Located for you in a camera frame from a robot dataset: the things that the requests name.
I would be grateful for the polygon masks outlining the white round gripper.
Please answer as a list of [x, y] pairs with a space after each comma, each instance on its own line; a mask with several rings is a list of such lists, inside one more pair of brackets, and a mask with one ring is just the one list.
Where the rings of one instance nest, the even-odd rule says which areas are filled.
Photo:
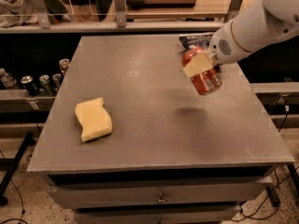
[[[210, 56], [216, 63], [236, 63], [250, 55], [243, 44], [243, 35], [248, 26], [244, 21], [232, 19], [226, 22], [210, 40]], [[197, 53], [183, 64], [183, 72], [187, 77], [194, 77], [213, 68], [213, 63], [205, 51]]]

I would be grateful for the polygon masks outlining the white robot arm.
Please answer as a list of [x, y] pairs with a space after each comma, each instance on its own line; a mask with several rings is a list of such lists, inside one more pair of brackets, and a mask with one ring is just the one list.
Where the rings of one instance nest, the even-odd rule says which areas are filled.
[[226, 22], [183, 72], [194, 77], [216, 64], [236, 63], [271, 44], [298, 36], [299, 0], [257, 0]]

